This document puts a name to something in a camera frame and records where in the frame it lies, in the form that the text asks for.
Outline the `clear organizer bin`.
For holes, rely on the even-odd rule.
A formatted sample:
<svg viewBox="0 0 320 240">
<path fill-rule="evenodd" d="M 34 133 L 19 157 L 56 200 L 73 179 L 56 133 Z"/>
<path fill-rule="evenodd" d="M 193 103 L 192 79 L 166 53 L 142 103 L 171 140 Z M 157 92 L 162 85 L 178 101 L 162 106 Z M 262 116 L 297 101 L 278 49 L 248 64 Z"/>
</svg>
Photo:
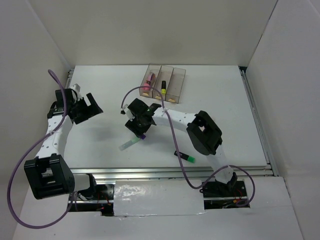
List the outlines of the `clear organizer bin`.
<svg viewBox="0 0 320 240">
<path fill-rule="evenodd" d="M 152 97 L 154 99 L 160 100 L 163 98 L 166 99 L 166 94 L 168 90 L 168 86 L 170 83 L 170 80 L 173 75 L 174 68 L 172 66 L 168 65 L 162 65 L 160 67 L 160 71 L 158 73 L 158 76 L 156 78 L 156 82 L 154 85 L 154 90 L 152 91 Z"/>
<path fill-rule="evenodd" d="M 186 70 L 175 67 L 173 69 L 167 90 L 165 100 L 170 103 L 178 104 L 181 91 L 186 76 Z"/>
<path fill-rule="evenodd" d="M 139 94 L 142 97 L 152 98 L 153 88 L 156 85 L 157 78 L 160 74 L 162 66 L 159 64 L 149 64 L 141 82 Z"/>
</svg>

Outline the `pink cap pen bundle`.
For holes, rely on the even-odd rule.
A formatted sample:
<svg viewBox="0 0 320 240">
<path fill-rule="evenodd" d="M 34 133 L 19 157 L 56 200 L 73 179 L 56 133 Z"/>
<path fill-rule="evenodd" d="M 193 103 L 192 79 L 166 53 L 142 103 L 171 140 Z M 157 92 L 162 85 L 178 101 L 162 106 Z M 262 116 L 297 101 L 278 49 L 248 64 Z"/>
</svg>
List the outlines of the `pink cap pen bundle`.
<svg viewBox="0 0 320 240">
<path fill-rule="evenodd" d="M 146 79 L 145 83 L 143 84 L 142 90 L 143 90 L 143 91 L 149 91 L 149 90 L 151 90 L 151 86 L 152 86 L 152 84 L 155 82 L 155 79 L 156 79 L 155 73 L 150 72 L 150 73 L 148 74 L 148 76 L 147 76 L 147 79 Z"/>
</svg>

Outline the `aluminium front rail frame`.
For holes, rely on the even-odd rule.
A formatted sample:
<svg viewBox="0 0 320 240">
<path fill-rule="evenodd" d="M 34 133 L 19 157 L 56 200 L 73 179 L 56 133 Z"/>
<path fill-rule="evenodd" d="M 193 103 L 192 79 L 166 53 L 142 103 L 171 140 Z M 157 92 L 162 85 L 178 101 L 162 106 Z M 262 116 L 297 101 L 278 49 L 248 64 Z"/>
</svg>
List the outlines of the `aluminium front rail frame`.
<svg viewBox="0 0 320 240">
<path fill-rule="evenodd" d="M 265 168 L 249 167 L 245 169 L 253 177 L 269 177 L 274 173 L 270 165 Z M 190 179 L 205 179 L 213 174 L 211 167 L 185 167 Z M 184 175 L 179 167 L 164 168 L 73 168 L 74 175 L 92 174 L 97 182 L 117 180 L 160 180 L 160 179 L 183 179 Z"/>
</svg>

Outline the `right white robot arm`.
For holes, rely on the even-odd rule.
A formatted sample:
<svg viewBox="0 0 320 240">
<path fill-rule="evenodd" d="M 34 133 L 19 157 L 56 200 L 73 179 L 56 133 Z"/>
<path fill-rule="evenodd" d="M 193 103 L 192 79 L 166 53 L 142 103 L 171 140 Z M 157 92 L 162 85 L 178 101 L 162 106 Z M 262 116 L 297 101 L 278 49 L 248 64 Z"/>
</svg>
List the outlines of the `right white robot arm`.
<svg viewBox="0 0 320 240">
<path fill-rule="evenodd" d="M 235 191 L 238 177 L 234 170 L 227 166 L 227 158 L 222 147 L 222 131 L 207 112 L 180 112 L 157 103 L 148 106 L 136 98 L 131 104 L 122 105 L 120 113 L 128 117 L 126 128 L 140 139 L 145 137 L 152 125 L 166 126 L 172 131 L 179 130 L 188 134 L 195 150 L 206 156 L 211 167 L 217 171 L 214 178 L 219 183 L 220 194 L 230 196 Z"/>
</svg>

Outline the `clear middle organizer bin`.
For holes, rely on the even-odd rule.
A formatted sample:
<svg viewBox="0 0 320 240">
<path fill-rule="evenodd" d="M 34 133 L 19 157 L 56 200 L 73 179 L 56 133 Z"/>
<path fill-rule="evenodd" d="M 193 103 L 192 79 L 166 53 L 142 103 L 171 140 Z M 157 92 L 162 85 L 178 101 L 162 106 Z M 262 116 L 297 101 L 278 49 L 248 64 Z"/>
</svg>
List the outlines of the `clear middle organizer bin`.
<svg viewBox="0 0 320 240">
<path fill-rule="evenodd" d="M 166 99 L 166 94 L 168 90 L 168 86 L 170 83 L 170 80 L 173 75 L 174 68 L 172 66 L 168 65 L 162 65 L 160 67 L 160 71 L 158 73 L 158 76 L 156 78 L 156 82 L 154 85 L 154 90 L 152 91 L 152 97 L 154 99 L 160 100 L 163 98 Z"/>
</svg>

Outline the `clear left organizer bin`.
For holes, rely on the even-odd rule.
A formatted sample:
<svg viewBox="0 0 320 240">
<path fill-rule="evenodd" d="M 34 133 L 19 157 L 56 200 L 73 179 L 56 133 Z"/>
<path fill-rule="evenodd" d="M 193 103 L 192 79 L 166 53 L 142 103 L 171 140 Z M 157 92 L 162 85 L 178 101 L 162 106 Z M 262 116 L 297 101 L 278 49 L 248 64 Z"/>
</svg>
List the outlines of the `clear left organizer bin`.
<svg viewBox="0 0 320 240">
<path fill-rule="evenodd" d="M 149 64 L 141 82 L 139 94 L 142 97 L 152 98 L 153 88 L 156 85 L 157 78 L 160 74 L 162 66 L 159 64 Z"/>
</svg>

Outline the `black green highlighter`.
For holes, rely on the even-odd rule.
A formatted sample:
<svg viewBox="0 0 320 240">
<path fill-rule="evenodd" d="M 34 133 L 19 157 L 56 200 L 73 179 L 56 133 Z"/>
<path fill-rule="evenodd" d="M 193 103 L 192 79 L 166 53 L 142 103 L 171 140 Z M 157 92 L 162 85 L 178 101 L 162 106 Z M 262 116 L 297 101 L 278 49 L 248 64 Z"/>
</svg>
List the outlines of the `black green highlighter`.
<svg viewBox="0 0 320 240">
<path fill-rule="evenodd" d="M 194 164 L 195 161 L 196 161 L 196 159 L 195 159 L 194 157 L 192 157 L 192 156 L 190 156 L 190 155 L 188 155 L 188 154 L 185 154 L 185 153 L 183 153 L 183 152 L 177 152 L 177 151 L 175 151 L 175 152 L 174 152 L 174 155 L 175 155 L 178 159 L 185 160 L 185 161 L 187 161 L 187 162 L 189 162 L 189 163 L 192 163 L 192 164 Z"/>
</svg>

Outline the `black yellow highlighter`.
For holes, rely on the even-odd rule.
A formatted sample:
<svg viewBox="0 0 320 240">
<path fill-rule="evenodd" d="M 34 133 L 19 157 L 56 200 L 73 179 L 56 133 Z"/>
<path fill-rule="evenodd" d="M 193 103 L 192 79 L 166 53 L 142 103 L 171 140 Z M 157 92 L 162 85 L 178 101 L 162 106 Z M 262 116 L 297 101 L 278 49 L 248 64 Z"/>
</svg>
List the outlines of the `black yellow highlighter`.
<svg viewBox="0 0 320 240">
<path fill-rule="evenodd" d="M 165 95 L 167 93 L 167 82 L 165 80 L 161 81 L 161 94 Z"/>
</svg>

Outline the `white foil cover plate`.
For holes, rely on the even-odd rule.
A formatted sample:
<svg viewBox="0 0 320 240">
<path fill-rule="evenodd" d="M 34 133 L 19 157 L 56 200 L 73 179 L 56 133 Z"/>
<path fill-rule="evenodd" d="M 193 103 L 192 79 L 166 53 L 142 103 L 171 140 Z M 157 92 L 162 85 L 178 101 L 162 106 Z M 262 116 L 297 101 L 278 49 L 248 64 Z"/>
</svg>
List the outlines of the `white foil cover plate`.
<svg viewBox="0 0 320 240">
<path fill-rule="evenodd" d="M 116 181 L 113 212 L 117 217 L 200 215 L 204 197 L 185 180 Z"/>
</svg>

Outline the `clear right organizer bin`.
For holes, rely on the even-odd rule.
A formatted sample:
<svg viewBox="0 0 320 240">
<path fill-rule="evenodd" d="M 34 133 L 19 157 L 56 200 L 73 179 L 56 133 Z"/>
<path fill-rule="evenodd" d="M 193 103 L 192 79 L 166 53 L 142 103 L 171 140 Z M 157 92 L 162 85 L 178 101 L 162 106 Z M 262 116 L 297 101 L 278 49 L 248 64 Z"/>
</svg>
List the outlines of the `clear right organizer bin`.
<svg viewBox="0 0 320 240">
<path fill-rule="evenodd" d="M 178 104 L 181 91 L 186 76 L 186 70 L 175 67 L 173 69 L 167 90 L 165 100 L 170 103 Z"/>
</svg>

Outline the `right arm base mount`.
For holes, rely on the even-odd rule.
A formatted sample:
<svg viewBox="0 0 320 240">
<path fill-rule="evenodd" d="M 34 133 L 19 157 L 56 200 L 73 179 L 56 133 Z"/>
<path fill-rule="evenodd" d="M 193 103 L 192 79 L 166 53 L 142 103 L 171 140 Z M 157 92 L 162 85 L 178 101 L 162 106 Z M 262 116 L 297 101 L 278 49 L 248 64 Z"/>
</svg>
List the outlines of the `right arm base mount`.
<svg viewBox="0 0 320 240">
<path fill-rule="evenodd" d="M 205 210 L 238 208 L 237 203 L 244 204 L 248 198 L 243 180 L 237 181 L 232 190 L 217 181 L 209 181 L 199 192 L 203 195 Z"/>
</svg>

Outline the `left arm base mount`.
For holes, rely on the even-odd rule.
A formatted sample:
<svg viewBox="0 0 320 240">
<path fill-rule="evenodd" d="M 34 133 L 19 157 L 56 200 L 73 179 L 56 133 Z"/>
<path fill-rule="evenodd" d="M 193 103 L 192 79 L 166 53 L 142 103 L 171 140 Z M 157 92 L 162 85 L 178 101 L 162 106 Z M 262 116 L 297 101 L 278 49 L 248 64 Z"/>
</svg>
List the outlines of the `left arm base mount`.
<svg viewBox="0 0 320 240">
<path fill-rule="evenodd" d="M 97 184 L 94 188 L 77 193 L 76 202 L 72 203 L 70 212 L 95 212 L 101 216 L 114 216 L 114 184 Z"/>
</svg>

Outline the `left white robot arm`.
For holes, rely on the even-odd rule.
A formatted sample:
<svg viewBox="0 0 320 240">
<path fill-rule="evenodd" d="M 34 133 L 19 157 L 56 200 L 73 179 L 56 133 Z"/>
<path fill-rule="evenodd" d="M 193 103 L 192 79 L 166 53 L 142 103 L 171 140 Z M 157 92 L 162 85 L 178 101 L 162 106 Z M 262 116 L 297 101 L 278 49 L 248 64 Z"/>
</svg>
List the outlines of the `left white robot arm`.
<svg viewBox="0 0 320 240">
<path fill-rule="evenodd" d="M 27 180 L 37 200 L 72 192 L 81 193 L 86 199 L 92 200 L 99 193 L 92 174 L 73 175 L 64 159 L 72 127 L 103 113 L 93 95 L 88 93 L 89 102 L 86 102 L 80 89 L 78 84 L 65 89 L 66 102 L 63 102 L 61 91 L 56 90 L 56 101 L 47 114 L 49 137 L 42 143 L 35 158 L 24 163 Z"/>
</svg>

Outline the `clear green highlighter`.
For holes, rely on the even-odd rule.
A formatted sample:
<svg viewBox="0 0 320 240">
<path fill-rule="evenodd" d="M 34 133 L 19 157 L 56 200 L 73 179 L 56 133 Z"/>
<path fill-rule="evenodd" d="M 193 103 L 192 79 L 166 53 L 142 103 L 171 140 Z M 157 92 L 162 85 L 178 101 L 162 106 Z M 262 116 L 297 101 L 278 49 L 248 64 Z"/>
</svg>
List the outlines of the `clear green highlighter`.
<svg viewBox="0 0 320 240">
<path fill-rule="evenodd" d="M 125 149 L 129 148 L 130 146 L 136 144 L 139 142 L 141 139 L 139 137 L 134 137 L 131 140 L 125 142 L 124 144 L 120 145 L 118 148 L 120 151 L 124 151 Z"/>
</svg>

